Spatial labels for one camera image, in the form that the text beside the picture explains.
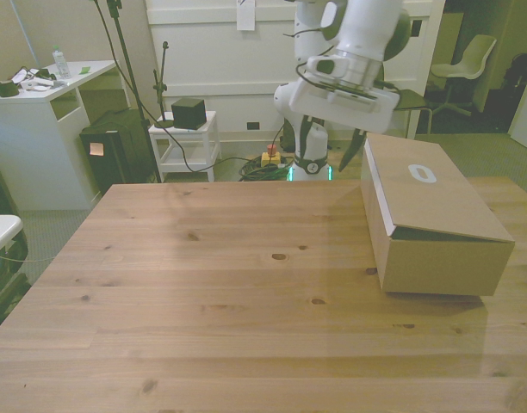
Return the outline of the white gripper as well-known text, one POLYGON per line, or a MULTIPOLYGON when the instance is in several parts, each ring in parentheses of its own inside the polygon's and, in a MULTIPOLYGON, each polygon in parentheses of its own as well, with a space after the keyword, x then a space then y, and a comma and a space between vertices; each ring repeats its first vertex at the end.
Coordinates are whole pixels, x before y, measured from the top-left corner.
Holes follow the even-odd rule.
POLYGON ((362 94, 339 89, 328 91, 299 79, 288 103, 294 112, 305 114, 299 133, 299 163, 315 159, 312 117, 356 128, 338 166, 338 171, 342 172, 363 146, 365 131, 387 131, 399 99, 397 93, 381 89, 371 89, 362 94))

